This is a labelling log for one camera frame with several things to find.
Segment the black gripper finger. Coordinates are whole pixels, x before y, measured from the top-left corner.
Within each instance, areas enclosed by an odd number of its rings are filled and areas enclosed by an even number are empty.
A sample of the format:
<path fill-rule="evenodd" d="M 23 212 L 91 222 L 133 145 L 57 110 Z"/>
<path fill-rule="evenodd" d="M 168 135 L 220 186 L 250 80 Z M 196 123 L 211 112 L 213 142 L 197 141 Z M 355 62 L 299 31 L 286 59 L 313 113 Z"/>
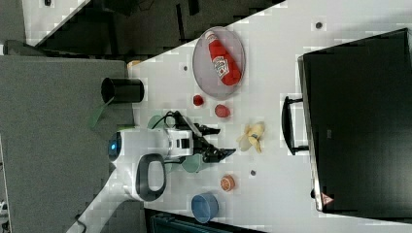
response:
<path fill-rule="evenodd" d="M 200 125 L 198 123 L 195 124 L 198 131 L 201 133 L 202 136 L 206 135 L 218 135 L 221 130 L 219 128 L 212 128 L 207 125 Z"/>
<path fill-rule="evenodd" d="M 203 153 L 205 163 L 219 163 L 236 152 L 236 149 L 209 148 Z"/>

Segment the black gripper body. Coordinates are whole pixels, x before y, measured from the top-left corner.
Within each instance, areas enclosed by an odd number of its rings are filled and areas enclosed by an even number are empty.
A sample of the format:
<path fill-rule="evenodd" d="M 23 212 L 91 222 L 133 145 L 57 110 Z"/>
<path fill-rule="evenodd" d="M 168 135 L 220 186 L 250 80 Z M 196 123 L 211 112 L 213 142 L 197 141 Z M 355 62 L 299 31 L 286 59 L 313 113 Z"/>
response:
<path fill-rule="evenodd" d="M 203 153 L 209 148 L 209 143 L 204 139 L 201 133 L 188 117 L 183 116 L 179 111 L 176 112 L 176 128 L 179 130 L 190 130 L 193 139 L 193 152 Z"/>

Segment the green cup behind arm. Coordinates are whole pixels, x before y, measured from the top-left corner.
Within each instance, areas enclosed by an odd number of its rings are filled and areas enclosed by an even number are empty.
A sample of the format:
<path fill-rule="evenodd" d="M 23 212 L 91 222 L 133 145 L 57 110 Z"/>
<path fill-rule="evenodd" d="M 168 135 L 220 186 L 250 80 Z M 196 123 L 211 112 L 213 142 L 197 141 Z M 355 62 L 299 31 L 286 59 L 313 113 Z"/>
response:
<path fill-rule="evenodd" d="M 153 116 L 149 122 L 147 127 L 149 129 L 156 129 L 156 128 L 173 128 L 175 126 L 175 119 L 168 115 L 168 116 Z"/>

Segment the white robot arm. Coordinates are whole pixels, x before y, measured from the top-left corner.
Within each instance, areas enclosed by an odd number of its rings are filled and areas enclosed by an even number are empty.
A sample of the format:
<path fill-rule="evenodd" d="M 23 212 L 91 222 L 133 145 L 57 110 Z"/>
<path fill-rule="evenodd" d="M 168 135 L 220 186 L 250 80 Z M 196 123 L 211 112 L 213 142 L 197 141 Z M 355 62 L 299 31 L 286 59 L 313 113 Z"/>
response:
<path fill-rule="evenodd" d="M 100 233 L 123 202 L 153 202 L 161 197 L 167 185 L 167 163 L 181 163 L 197 154 L 205 163 L 219 163 L 235 153 L 205 139 L 219 134 L 219 129 L 193 123 L 178 111 L 168 115 L 174 119 L 171 127 L 134 127 L 112 136 L 108 157 L 114 170 L 66 233 Z"/>

